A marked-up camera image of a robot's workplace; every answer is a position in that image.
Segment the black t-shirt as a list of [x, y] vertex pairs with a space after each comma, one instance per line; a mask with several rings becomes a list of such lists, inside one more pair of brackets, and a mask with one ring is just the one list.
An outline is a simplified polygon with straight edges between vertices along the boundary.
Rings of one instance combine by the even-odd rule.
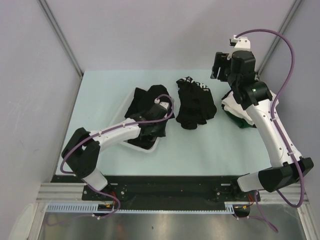
[[210, 88], [187, 76], [176, 81], [180, 108], [176, 121], [186, 130], [205, 125], [217, 113]]

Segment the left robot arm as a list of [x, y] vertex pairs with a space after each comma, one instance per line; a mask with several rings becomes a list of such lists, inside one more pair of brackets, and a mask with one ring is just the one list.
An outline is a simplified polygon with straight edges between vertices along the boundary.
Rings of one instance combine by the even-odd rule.
[[72, 173], [93, 188], [100, 200], [110, 196], [111, 188], [98, 170], [99, 154], [113, 145], [141, 137], [159, 138], [164, 123], [173, 115], [168, 102], [156, 102], [148, 111], [132, 114], [122, 122], [97, 131], [77, 129], [62, 152], [63, 163]]

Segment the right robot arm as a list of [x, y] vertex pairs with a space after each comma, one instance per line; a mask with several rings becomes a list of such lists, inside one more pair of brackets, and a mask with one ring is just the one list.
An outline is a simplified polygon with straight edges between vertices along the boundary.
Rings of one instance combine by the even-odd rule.
[[252, 119], [267, 149], [271, 166], [240, 176], [230, 188], [231, 196], [242, 201], [254, 190], [278, 191], [297, 182], [314, 167], [311, 158], [303, 157], [290, 141], [272, 104], [275, 98], [268, 86], [255, 79], [256, 59], [252, 52], [238, 50], [232, 54], [217, 52], [211, 79], [227, 82], [236, 103]]

